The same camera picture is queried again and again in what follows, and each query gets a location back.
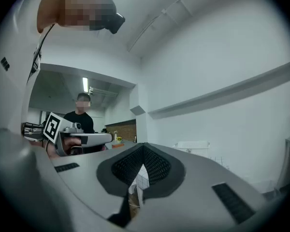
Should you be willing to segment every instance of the brick wall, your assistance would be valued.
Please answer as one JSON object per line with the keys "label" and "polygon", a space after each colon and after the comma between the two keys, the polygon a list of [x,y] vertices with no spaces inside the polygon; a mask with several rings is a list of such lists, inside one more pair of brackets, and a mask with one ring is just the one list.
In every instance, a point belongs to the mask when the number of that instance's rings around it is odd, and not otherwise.
{"label": "brick wall", "polygon": [[106,129],[114,136],[114,131],[117,131],[117,136],[129,141],[134,140],[136,136],[136,120],[129,120],[121,123],[106,125]]}

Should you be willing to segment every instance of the man in black shirt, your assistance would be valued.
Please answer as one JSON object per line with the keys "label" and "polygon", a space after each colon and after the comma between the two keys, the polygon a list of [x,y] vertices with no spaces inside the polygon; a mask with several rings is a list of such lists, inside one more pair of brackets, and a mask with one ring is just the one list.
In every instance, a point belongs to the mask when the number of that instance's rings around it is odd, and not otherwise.
{"label": "man in black shirt", "polygon": [[86,93],[78,94],[75,104],[75,111],[66,114],[63,118],[73,123],[80,123],[84,133],[94,133],[92,118],[85,112],[90,107],[90,96]]}

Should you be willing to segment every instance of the qr code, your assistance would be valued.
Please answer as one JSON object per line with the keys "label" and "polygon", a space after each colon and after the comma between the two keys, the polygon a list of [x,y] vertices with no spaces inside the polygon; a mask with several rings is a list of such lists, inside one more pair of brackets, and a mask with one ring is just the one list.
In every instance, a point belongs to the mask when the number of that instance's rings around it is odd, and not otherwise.
{"label": "qr code", "polygon": [[51,141],[55,141],[55,137],[59,129],[59,124],[60,120],[58,118],[54,117],[53,115],[49,116],[44,133],[51,139]]}

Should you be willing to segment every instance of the neck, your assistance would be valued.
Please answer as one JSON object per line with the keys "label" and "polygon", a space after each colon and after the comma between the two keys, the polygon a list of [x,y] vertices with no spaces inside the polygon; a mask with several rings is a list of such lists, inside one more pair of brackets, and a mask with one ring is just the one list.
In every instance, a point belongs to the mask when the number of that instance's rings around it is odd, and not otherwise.
{"label": "neck", "polygon": [[84,111],[79,111],[79,110],[76,108],[75,113],[76,113],[77,115],[81,115],[81,114],[84,114],[85,112],[84,112]]}
{"label": "neck", "polygon": [[41,0],[37,15],[37,30],[39,33],[42,33],[44,28],[58,22],[62,1]]}

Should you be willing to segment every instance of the black t-shirt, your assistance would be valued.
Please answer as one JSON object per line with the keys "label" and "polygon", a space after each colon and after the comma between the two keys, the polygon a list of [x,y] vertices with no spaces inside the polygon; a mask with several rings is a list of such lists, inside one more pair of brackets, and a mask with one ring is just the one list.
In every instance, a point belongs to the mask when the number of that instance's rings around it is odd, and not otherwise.
{"label": "black t-shirt", "polygon": [[84,133],[94,133],[92,118],[87,113],[78,115],[75,111],[73,111],[66,114],[63,118],[72,123],[80,123]]}

